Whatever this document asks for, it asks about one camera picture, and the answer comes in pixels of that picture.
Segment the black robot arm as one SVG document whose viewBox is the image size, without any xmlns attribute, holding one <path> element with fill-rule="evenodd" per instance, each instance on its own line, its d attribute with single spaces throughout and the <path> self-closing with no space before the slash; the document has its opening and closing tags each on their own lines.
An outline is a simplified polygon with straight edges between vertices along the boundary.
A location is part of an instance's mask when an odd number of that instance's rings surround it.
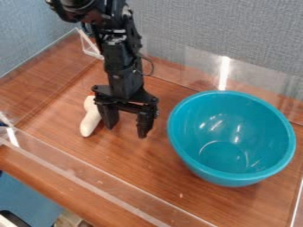
<svg viewBox="0 0 303 227">
<path fill-rule="evenodd" d="M 125 0 L 45 0 L 57 16 L 90 28 L 104 58 L 106 85 L 94 85 L 93 104 L 106 129 L 118 122 L 120 112 L 136 115 L 137 135 L 146 137 L 158 116 L 158 99 L 145 91 L 140 54 L 141 35 Z"/>
</svg>

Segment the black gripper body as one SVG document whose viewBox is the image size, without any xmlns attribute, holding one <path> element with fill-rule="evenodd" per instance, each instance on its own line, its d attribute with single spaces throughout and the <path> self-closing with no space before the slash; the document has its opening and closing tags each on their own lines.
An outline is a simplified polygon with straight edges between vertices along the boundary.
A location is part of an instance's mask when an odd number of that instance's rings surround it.
<svg viewBox="0 0 303 227">
<path fill-rule="evenodd" d="M 145 59 L 132 51 L 124 42 L 101 45 L 106 85 L 94 85 L 94 103 L 101 114 L 114 114 L 118 110 L 137 113 L 157 113 L 158 99 L 144 89 L 141 61 Z"/>
</svg>

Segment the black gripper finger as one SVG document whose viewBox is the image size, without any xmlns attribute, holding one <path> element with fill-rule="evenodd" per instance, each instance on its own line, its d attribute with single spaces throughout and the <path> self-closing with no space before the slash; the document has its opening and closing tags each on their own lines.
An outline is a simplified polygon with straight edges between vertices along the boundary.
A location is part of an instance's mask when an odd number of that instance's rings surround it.
<svg viewBox="0 0 303 227">
<path fill-rule="evenodd" d="M 101 120 L 106 129 L 113 129 L 118 122 L 118 108 L 114 105 L 97 104 Z"/>
<path fill-rule="evenodd" d="M 149 130 L 152 129 L 153 124 L 153 113 L 152 112 L 140 112 L 137 114 L 137 135 L 138 138 L 145 138 Z"/>
</svg>

